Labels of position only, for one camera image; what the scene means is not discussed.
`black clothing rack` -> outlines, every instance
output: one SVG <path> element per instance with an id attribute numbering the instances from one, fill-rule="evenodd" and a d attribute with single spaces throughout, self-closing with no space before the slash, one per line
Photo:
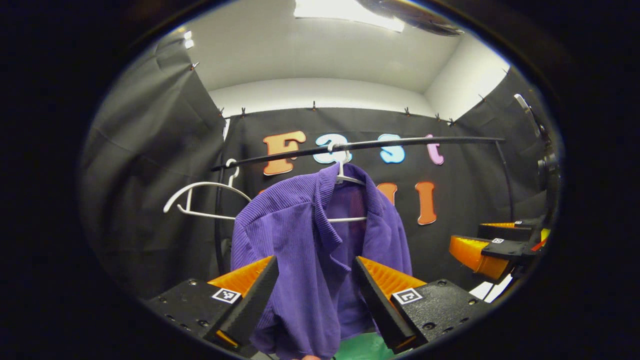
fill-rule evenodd
<path id="1" fill-rule="evenodd" d="M 431 137 L 431 138 L 402 138 L 402 139 L 395 139 L 395 140 L 374 140 L 374 141 L 368 141 L 368 142 L 336 143 L 333 146 L 333 149 L 331 152 L 345 151 L 345 150 L 371 149 L 374 147 L 383 147 L 383 146 L 428 145 L 430 143 L 492 143 L 492 144 L 495 144 L 495 147 L 498 150 L 498 155 L 500 156 L 500 160 L 502 162 L 502 167 L 504 169 L 504 178 L 507 183 L 507 192 L 509 196 L 509 219 L 510 219 L 509 221 L 512 222 L 514 220 L 513 220 L 513 193 L 511 190 L 511 178 L 509 177 L 507 161 L 505 160 L 504 155 L 502 153 L 502 149 L 500 148 L 500 144 L 505 142 L 506 140 L 503 138 L 483 138 L 483 137 L 476 137 L 476 136 L 440 136 L 440 137 Z M 312 149 L 281 152 L 280 154 L 258 156 L 256 158 L 238 160 L 229 164 L 229 166 L 226 166 L 226 164 L 222 162 L 223 163 L 222 165 L 212 167 L 211 171 L 220 170 L 220 179 L 222 179 L 224 170 L 228 168 L 235 168 L 240 165 L 268 162 L 272 160 L 295 158 L 298 156 L 324 154 L 327 152 L 330 152 L 330 151 L 326 145 L 314 147 Z M 218 219 L 216 219 L 216 229 L 218 228 L 219 228 L 219 221 Z M 214 243 L 216 246 L 216 258 L 218 260 L 218 270 L 219 270 L 219 274 L 223 275 L 225 271 L 224 271 L 223 264 L 221 263 L 222 249 L 221 249 L 220 234 L 218 231 L 216 231 L 215 237 L 216 239 Z"/>

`white ceiling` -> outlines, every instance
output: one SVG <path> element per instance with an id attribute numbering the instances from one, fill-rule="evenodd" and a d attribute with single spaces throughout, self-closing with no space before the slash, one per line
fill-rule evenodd
<path id="1" fill-rule="evenodd" d="M 237 0 L 186 24 L 208 91 L 254 81 L 337 78 L 424 93 L 460 37 L 295 19 L 295 0 Z"/>

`ceiling light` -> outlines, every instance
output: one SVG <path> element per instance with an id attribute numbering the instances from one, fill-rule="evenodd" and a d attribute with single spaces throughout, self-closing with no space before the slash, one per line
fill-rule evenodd
<path id="1" fill-rule="evenodd" d="M 376 15 L 355 0 L 296 0 L 293 15 L 297 18 L 352 20 L 399 33 L 404 29 L 404 23 L 401 20 Z"/>

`white wall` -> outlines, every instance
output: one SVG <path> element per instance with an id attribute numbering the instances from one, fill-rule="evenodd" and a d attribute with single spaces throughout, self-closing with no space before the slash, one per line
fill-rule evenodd
<path id="1" fill-rule="evenodd" d="M 420 93 L 364 81 L 325 78 L 295 78 L 257 81 L 209 92 L 222 115 L 291 108 L 361 108 L 409 112 L 434 116 Z"/>
<path id="2" fill-rule="evenodd" d="M 506 75 L 509 63 L 489 47 L 464 35 L 451 59 L 424 93 L 443 119 L 457 120 L 489 94 Z"/>

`orange letter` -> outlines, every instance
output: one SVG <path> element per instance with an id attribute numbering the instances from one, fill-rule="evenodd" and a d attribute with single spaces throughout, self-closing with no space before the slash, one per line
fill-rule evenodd
<path id="1" fill-rule="evenodd" d="M 396 184 L 394 184 L 394 183 L 381 183 L 380 185 L 378 185 L 378 190 L 380 190 L 382 192 L 382 194 L 384 196 L 386 196 L 387 199 L 389 199 L 389 201 L 393 205 L 396 205 L 396 191 L 398 190 L 398 187 L 397 187 Z"/>
<path id="2" fill-rule="evenodd" d="M 294 131 L 292 133 L 267 136 L 263 139 L 263 142 L 267 144 L 267 154 L 274 155 L 296 151 L 298 150 L 298 142 L 305 142 L 306 140 L 307 137 L 302 131 Z M 269 161 L 267 166 L 264 167 L 264 175 L 284 174 L 291 170 L 293 170 L 293 164 L 288 163 L 287 159 L 273 160 Z"/>
<path id="3" fill-rule="evenodd" d="M 420 217 L 419 225 L 426 225 L 436 220 L 436 214 L 433 212 L 433 184 L 421 181 L 415 185 L 415 189 L 420 195 Z"/>

